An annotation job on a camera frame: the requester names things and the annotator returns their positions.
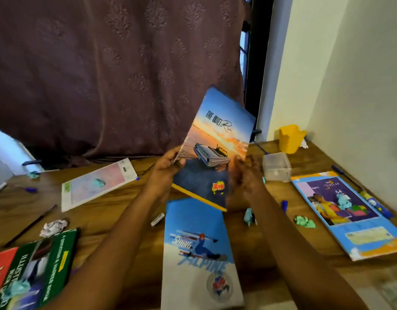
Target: convertible car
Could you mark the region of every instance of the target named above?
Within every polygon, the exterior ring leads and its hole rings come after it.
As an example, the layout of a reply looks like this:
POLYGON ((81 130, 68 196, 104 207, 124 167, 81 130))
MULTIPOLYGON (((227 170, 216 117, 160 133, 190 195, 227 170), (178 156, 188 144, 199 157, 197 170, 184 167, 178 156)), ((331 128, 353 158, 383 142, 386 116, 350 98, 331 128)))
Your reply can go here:
POLYGON ((219 169, 222 166, 226 166, 230 162, 230 158, 227 156, 226 150, 217 146, 216 149, 205 146, 200 143, 196 143, 194 146, 194 152, 206 166, 216 167, 219 169))

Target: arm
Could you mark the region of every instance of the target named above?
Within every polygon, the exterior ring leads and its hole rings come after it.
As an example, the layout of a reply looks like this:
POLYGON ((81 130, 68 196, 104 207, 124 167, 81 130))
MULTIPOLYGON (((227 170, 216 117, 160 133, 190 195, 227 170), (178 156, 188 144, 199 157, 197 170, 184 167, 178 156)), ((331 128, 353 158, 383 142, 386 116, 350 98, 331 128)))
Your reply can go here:
POLYGON ((298 232, 263 184, 260 166, 236 160, 236 181, 255 213, 259 228, 298 309, 367 309, 352 287, 298 232))
POLYGON ((115 307, 148 219, 155 206, 167 199, 173 176, 185 164, 181 159, 172 165, 179 149, 170 150, 155 163, 143 189, 111 232, 44 310, 107 310, 115 307))

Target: person's right arm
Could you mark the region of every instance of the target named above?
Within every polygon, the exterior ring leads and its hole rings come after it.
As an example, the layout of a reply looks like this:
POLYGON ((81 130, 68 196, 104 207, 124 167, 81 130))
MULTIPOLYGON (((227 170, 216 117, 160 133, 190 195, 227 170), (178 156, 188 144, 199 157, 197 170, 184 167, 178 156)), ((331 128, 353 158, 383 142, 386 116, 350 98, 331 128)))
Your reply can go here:
POLYGON ((242 184, 258 226, 298 309, 368 309, 354 289, 328 266, 294 227, 263 184, 260 166, 236 159, 235 180, 242 184))

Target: yellow cup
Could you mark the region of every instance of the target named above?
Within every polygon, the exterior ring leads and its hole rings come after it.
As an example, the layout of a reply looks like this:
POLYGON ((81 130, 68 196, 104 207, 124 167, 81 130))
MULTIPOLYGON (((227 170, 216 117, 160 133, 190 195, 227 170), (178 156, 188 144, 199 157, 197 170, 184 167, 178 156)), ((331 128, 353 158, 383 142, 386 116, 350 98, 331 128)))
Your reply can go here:
POLYGON ((279 150, 284 153, 295 153, 306 136, 306 130, 299 130, 298 125, 279 128, 279 150))

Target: forearm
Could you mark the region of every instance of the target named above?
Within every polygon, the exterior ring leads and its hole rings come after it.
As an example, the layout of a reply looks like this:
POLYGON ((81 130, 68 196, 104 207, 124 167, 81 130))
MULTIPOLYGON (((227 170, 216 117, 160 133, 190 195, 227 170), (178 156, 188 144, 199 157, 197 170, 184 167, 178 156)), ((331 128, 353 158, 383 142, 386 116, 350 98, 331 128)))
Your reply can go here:
POLYGON ((106 310, 115 306, 156 199, 141 191, 111 232, 82 265, 60 296, 55 310, 106 310))
POLYGON ((299 233, 266 189, 255 194, 252 210, 299 309, 367 308, 299 233))

